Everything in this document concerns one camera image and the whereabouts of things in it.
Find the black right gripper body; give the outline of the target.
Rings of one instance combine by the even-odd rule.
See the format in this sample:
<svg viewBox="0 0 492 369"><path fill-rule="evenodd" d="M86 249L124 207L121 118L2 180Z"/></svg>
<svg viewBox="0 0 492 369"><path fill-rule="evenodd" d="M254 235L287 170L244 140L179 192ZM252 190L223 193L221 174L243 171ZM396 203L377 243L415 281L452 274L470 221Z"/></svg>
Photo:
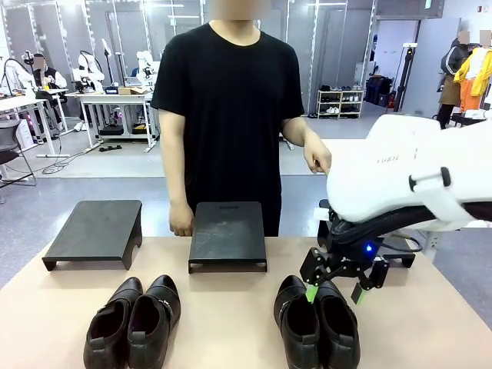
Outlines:
<svg viewBox="0 0 492 369"><path fill-rule="evenodd" d="M327 226L324 247L328 270L334 271L343 261L372 265L383 240L373 221L355 224L334 219L324 224Z"/></svg>

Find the person's left hand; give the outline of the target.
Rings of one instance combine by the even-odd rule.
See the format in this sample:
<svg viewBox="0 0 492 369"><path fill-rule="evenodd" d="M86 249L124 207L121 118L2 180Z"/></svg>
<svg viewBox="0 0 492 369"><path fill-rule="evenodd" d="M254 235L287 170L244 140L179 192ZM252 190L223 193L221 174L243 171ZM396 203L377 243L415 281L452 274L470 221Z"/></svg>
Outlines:
<svg viewBox="0 0 492 369"><path fill-rule="evenodd" d="M304 136L304 159L312 173L327 175L331 169L331 152L313 131Z"/></svg>

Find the person's right hand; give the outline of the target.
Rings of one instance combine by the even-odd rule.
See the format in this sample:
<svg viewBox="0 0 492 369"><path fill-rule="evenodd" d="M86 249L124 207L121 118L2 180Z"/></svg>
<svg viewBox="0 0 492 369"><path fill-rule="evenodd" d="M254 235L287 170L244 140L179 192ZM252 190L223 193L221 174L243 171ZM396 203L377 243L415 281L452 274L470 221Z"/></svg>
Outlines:
<svg viewBox="0 0 492 369"><path fill-rule="evenodd" d="M191 237L194 214L186 201L171 202L169 208L170 231L178 237Z"/></svg>

